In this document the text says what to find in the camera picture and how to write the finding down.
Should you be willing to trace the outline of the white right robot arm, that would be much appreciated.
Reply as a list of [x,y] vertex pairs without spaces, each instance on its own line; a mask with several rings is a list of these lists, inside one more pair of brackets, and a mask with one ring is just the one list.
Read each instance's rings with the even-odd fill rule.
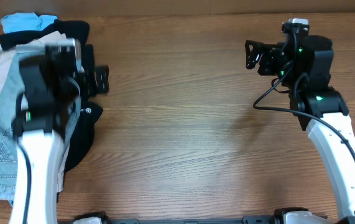
[[288,88],[289,107],[316,147],[333,187],[340,223],[355,223],[355,136],[348,107],[329,85],[332,41],[292,35],[284,43],[247,40],[246,67]]

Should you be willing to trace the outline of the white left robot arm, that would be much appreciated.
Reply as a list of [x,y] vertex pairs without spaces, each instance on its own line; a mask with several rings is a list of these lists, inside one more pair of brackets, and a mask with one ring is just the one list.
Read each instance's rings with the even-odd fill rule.
[[103,113],[91,97],[109,91],[108,67],[84,68],[78,40],[43,44],[39,52],[18,64],[24,87],[12,121],[18,170],[11,223],[57,222],[63,176],[86,156]]

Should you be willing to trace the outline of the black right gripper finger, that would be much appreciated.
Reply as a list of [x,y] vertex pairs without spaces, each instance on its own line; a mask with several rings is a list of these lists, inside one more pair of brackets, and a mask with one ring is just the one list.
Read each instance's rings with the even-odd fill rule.
[[262,57],[262,53],[259,52],[247,52],[246,53],[246,68],[254,69],[254,67],[259,63]]
[[269,47],[267,44],[262,42],[256,42],[253,40],[246,40],[245,50],[247,55],[254,54],[264,54],[269,51]]

